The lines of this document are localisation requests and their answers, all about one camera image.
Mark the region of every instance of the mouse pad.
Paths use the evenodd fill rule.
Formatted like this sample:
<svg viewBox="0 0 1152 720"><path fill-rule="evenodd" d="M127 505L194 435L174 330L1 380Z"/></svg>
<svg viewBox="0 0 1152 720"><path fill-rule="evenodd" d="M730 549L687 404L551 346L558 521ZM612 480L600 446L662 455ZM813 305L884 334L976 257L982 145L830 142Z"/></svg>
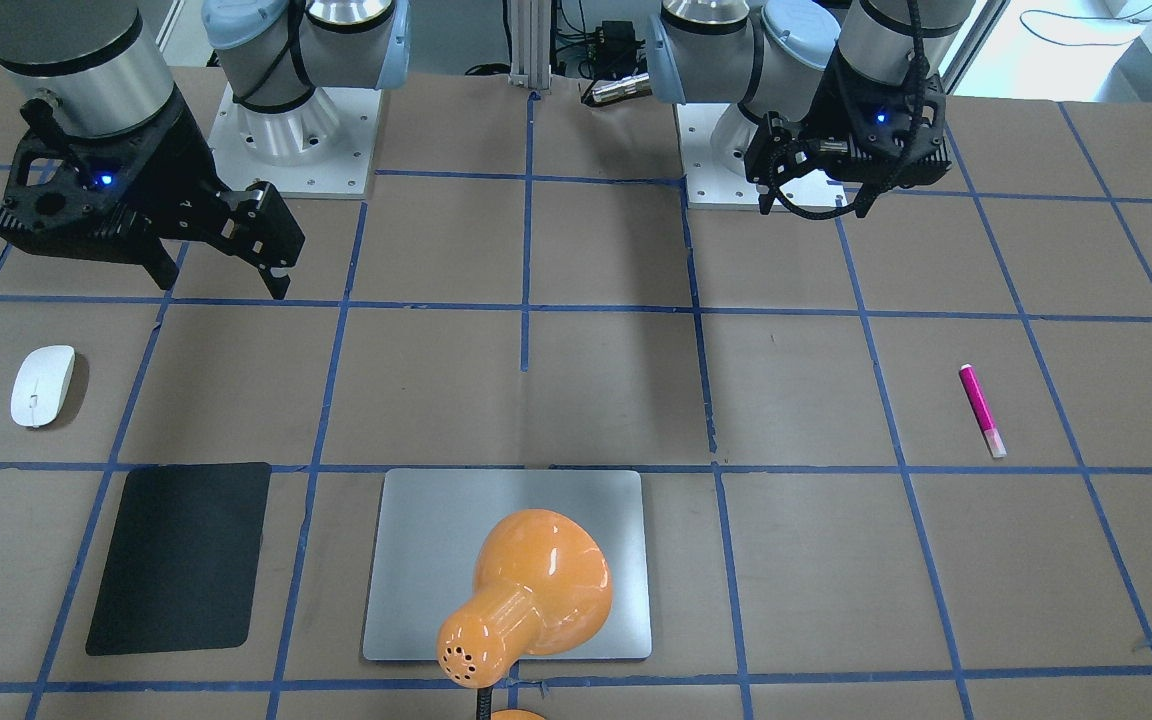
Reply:
<svg viewBox="0 0 1152 720"><path fill-rule="evenodd" d="M166 465L127 475L88 655L247 642L270 465Z"/></svg>

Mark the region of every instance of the computer mouse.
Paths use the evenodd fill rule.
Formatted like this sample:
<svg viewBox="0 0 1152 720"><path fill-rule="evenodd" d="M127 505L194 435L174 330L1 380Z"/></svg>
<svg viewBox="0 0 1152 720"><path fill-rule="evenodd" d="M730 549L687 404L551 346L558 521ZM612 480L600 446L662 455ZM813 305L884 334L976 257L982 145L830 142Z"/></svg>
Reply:
<svg viewBox="0 0 1152 720"><path fill-rule="evenodd" d="M40 347L20 364L12 387L12 418L26 429L40 429L60 415L69 378L74 374L74 348L68 344Z"/></svg>

